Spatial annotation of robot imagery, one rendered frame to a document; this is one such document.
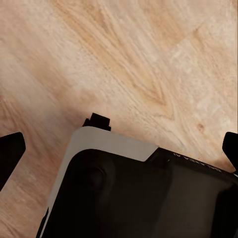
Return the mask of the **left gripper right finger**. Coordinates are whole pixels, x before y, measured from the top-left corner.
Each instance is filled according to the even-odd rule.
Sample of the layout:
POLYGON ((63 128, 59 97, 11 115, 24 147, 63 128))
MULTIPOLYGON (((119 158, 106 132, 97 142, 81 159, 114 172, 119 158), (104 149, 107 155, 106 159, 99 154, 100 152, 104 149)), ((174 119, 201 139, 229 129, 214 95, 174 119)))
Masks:
POLYGON ((227 132, 222 149, 238 172, 238 134, 227 132))

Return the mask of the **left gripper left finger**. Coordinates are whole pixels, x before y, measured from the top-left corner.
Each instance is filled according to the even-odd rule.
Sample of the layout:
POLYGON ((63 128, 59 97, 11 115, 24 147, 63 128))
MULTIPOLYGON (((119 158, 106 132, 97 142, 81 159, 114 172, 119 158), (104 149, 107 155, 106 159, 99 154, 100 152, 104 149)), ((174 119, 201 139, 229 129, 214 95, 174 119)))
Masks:
POLYGON ((22 132, 0 137, 0 191, 25 151, 22 132))

